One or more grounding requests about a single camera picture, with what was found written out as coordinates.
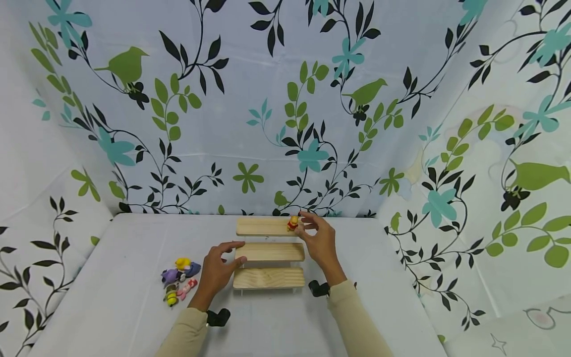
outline white tabletop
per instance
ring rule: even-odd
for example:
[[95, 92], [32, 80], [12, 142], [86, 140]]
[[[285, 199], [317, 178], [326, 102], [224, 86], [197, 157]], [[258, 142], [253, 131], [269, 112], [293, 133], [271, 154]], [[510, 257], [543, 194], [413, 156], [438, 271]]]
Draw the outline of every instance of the white tabletop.
[[[345, 273], [357, 281], [359, 295], [394, 355], [445, 357], [378, 220], [328, 221], [337, 231]], [[30, 356], [153, 356], [191, 298], [169, 308], [162, 301], [161, 271], [183, 256], [202, 263], [210, 247], [220, 242], [266, 241], [237, 237], [235, 229], [235, 216], [117, 216]], [[296, 264], [304, 269], [306, 284], [313, 279], [324, 282], [307, 252], [305, 262]], [[241, 296], [230, 282], [211, 310], [223, 307], [230, 310], [230, 320], [223, 328], [209, 328], [203, 356], [347, 355], [326, 298], [314, 298], [307, 287], [297, 292], [244, 291]]]

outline pile of toy figures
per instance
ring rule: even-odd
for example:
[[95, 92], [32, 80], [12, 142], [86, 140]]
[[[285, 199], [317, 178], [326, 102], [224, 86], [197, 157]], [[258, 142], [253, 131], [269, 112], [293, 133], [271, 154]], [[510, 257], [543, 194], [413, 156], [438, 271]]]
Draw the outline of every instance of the pile of toy figures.
[[179, 258], [175, 262], [175, 269], [164, 270], [161, 281], [164, 284], [165, 295], [163, 301], [170, 307], [184, 300], [193, 287], [198, 285], [198, 280], [192, 277], [199, 273], [200, 264], [191, 262], [188, 258]]

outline wooden plank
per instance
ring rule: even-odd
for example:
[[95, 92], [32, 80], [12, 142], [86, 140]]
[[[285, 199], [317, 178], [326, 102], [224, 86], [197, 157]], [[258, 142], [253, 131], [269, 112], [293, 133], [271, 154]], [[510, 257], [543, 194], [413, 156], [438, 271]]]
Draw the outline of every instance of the wooden plank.
[[243, 268], [234, 272], [234, 289], [286, 289], [303, 287], [303, 269], [294, 268]]
[[302, 262], [305, 252], [301, 243], [246, 243], [236, 249], [236, 257], [249, 262]]
[[239, 217], [236, 221], [238, 236], [296, 236], [287, 230], [289, 217]]

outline beige sleeve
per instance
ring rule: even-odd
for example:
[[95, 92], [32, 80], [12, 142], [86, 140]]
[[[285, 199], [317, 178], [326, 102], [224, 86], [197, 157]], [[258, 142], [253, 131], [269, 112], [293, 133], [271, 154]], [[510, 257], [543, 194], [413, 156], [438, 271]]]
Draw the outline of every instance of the beige sleeve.
[[185, 308], [180, 312], [155, 357], [196, 357], [206, 337], [205, 312]]
[[327, 302], [349, 357], [392, 357], [384, 338], [363, 307], [353, 282], [331, 287]]

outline black clip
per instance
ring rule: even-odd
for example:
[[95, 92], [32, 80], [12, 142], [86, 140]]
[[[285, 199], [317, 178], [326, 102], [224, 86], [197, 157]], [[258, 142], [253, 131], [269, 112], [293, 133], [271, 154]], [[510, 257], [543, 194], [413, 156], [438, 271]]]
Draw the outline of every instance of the black clip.
[[223, 308], [219, 313], [208, 310], [206, 311], [208, 318], [206, 323], [213, 327], [224, 327], [230, 318], [230, 311], [227, 308]]
[[311, 290], [311, 294], [316, 298], [329, 295], [329, 284], [326, 282], [319, 285], [317, 280], [312, 280], [309, 283], [309, 289]]

